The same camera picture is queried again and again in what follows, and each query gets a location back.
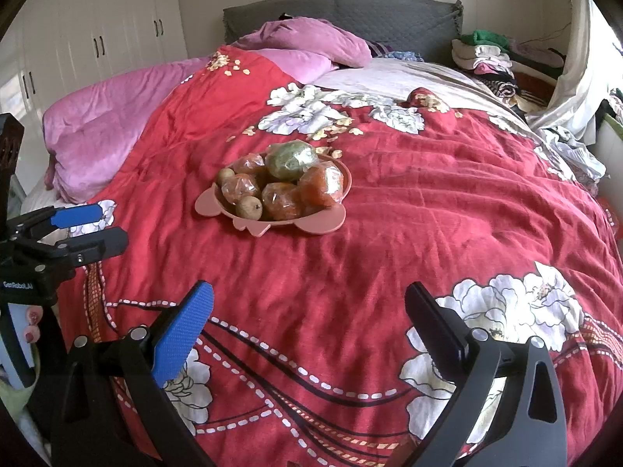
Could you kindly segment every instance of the white wardrobe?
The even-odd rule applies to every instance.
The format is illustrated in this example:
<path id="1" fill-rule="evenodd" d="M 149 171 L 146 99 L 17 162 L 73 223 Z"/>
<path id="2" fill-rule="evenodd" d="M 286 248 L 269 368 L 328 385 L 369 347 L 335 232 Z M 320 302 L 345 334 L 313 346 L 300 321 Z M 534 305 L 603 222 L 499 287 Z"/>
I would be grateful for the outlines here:
<path id="1" fill-rule="evenodd" d="M 48 166 L 42 118 L 55 101 L 114 75 L 188 59 L 178 0 L 27 0 L 0 42 L 0 112 L 25 127 L 18 179 Z"/>

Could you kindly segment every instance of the kiwi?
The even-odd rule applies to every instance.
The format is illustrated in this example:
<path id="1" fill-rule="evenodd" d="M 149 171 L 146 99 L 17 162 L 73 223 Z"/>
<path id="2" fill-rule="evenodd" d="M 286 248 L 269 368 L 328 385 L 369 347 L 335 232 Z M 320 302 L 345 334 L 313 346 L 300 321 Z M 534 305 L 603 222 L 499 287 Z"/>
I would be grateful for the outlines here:
<path id="1" fill-rule="evenodd" d="M 216 176 L 216 184 L 222 186 L 225 179 L 229 179 L 235 175 L 236 173 L 232 169 L 220 169 L 218 175 Z"/>
<path id="2" fill-rule="evenodd" d="M 257 221 L 262 217 L 262 202 L 259 198 L 244 197 L 236 204 L 236 215 L 244 219 Z"/>

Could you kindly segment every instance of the screw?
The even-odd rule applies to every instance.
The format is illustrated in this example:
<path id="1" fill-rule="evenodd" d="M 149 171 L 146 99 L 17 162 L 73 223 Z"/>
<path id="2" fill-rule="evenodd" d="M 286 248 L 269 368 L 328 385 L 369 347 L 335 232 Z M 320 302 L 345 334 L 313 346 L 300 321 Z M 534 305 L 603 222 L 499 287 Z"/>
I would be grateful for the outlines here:
<path id="1" fill-rule="evenodd" d="M 532 339 L 530 339 L 530 343 L 538 349 L 544 348 L 545 347 L 545 342 L 541 337 L 537 337 L 534 336 L 532 337 Z"/>
<path id="2" fill-rule="evenodd" d="M 86 338 L 86 335 L 81 335 L 80 337 L 76 337 L 74 340 L 74 346 L 76 346 L 76 348 L 84 348 L 87 342 L 88 339 Z"/>
<path id="3" fill-rule="evenodd" d="M 147 337 L 147 329 L 142 326 L 134 328 L 130 330 L 130 337 L 133 341 L 142 341 L 145 337 Z"/>
<path id="4" fill-rule="evenodd" d="M 484 342 L 489 338 L 489 334 L 486 330 L 483 330 L 482 328 L 475 328 L 474 330 L 472 330 L 472 337 L 475 338 L 477 341 Z"/>

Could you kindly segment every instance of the white curtain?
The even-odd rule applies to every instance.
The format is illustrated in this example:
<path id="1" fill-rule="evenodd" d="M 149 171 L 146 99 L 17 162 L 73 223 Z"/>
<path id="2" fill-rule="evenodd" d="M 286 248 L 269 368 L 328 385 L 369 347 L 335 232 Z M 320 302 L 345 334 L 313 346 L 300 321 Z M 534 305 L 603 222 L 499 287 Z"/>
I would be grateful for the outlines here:
<path id="1" fill-rule="evenodd" d="M 595 143 L 594 116 L 610 91 L 623 84 L 623 58 L 612 28 L 593 0 L 571 0 L 571 42 L 565 70 L 547 109 L 528 115 L 536 132 L 562 126 L 585 144 Z"/>

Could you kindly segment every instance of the gray headboard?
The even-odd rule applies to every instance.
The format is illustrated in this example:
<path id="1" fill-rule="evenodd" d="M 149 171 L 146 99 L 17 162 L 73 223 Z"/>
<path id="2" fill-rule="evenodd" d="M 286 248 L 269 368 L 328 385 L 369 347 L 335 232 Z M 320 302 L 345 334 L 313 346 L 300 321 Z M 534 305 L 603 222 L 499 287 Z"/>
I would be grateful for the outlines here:
<path id="1" fill-rule="evenodd" d="M 225 41 L 232 43 L 282 13 L 323 18 L 358 37 L 426 61 L 452 66 L 452 39 L 463 25 L 461 2 L 434 0 L 264 0 L 224 10 Z"/>

